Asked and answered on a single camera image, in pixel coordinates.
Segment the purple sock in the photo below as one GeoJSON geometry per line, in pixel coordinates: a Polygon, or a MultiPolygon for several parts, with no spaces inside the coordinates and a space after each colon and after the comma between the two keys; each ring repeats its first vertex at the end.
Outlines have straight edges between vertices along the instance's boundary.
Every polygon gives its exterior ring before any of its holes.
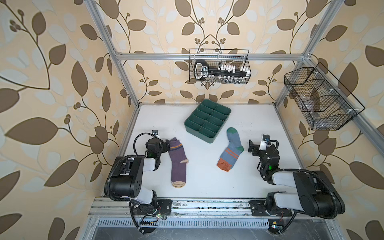
{"type": "Polygon", "coordinates": [[[177,139],[170,141],[169,155],[172,161],[171,182],[175,188],[182,188],[186,184],[186,167],[189,163],[183,144],[177,139]]]}

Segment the blue orange striped sock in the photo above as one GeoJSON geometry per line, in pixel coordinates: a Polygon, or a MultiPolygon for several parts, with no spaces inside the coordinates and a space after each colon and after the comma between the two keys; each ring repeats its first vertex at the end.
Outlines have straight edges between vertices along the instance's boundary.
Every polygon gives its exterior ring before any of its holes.
{"type": "Polygon", "coordinates": [[[235,128],[230,127],[227,129],[227,138],[229,145],[221,154],[217,166],[221,170],[229,172],[244,151],[244,147],[242,146],[239,133],[235,128]]]}

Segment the green compartment tray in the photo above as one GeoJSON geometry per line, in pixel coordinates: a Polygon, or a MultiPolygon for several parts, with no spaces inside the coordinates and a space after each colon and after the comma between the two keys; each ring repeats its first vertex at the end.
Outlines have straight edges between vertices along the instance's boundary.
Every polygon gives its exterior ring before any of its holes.
{"type": "Polygon", "coordinates": [[[205,99],[184,121],[184,126],[189,134],[212,144],[231,112],[230,108],[205,99]]]}

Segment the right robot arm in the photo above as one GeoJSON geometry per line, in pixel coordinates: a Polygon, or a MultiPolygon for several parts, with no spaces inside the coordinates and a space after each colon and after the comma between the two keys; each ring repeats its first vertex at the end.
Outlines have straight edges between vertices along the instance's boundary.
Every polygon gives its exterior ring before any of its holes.
{"type": "Polygon", "coordinates": [[[260,144],[249,141],[248,151],[258,157],[258,171],[263,181],[274,186],[293,188],[294,193],[270,192],[265,200],[249,201],[252,215],[288,216],[303,214],[322,219],[334,219],[344,214],[346,206],[323,171],[282,169],[279,167],[279,142],[264,136],[260,144]]]}

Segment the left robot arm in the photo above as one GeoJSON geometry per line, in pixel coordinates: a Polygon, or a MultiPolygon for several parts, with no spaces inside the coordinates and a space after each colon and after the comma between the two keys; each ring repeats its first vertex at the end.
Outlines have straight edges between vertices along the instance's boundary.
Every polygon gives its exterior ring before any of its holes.
{"type": "Polygon", "coordinates": [[[134,153],[116,157],[104,188],[105,195],[109,199],[115,202],[127,202],[133,207],[145,210],[159,208],[156,191],[143,187],[144,173],[158,170],[161,155],[171,149],[170,141],[160,139],[156,133],[157,131],[139,134],[133,142],[134,153]],[[140,155],[136,143],[142,136],[151,138],[145,143],[145,153],[140,155]]]}

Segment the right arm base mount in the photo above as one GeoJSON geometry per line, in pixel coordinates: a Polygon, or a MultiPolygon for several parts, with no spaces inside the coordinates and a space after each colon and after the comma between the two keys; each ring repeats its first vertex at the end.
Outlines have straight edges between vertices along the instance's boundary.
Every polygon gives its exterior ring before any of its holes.
{"type": "Polygon", "coordinates": [[[289,209],[277,207],[269,200],[251,200],[249,208],[253,217],[292,217],[293,213],[289,209]]]}

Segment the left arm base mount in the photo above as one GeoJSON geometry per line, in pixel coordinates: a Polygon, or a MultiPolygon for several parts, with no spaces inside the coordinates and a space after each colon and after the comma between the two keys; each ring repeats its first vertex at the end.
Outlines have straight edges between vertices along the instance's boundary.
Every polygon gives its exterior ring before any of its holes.
{"type": "Polygon", "coordinates": [[[135,215],[144,216],[144,215],[169,215],[172,211],[171,199],[153,199],[153,201],[148,204],[133,204],[133,211],[135,215]]]}

